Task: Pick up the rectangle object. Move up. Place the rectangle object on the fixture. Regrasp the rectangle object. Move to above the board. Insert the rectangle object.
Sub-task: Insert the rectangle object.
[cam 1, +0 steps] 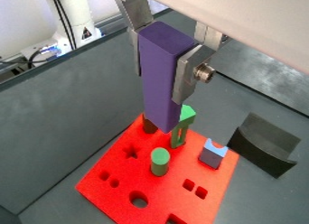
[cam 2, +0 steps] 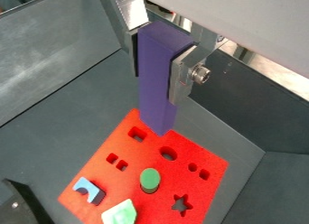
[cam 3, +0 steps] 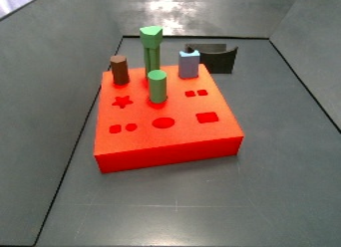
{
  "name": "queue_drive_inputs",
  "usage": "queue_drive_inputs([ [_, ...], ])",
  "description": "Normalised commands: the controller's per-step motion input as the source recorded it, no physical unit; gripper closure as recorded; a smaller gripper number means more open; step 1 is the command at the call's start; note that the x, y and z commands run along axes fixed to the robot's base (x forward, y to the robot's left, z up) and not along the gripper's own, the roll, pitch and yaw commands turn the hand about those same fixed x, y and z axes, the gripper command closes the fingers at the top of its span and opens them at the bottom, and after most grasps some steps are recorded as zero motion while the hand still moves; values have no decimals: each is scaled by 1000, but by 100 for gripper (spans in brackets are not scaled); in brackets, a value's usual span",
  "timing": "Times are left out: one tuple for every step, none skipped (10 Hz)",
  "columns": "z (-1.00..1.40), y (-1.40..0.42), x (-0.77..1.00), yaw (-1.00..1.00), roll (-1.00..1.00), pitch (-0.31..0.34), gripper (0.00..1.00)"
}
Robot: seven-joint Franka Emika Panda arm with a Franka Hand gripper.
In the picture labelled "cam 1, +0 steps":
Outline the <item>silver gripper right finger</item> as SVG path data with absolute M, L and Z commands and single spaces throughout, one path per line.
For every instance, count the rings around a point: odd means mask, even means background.
M 216 51 L 228 43 L 226 34 L 200 22 L 195 24 L 193 39 L 196 46 L 177 59 L 171 97 L 176 104 L 181 104 L 192 94 L 197 80 L 207 83 L 214 77 L 216 71 L 208 62 Z

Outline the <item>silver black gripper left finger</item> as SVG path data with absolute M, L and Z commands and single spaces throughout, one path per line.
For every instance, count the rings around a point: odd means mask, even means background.
M 135 72 L 141 75 L 139 54 L 139 31 L 152 22 L 153 17 L 147 0 L 115 0 L 125 25 L 133 50 Z

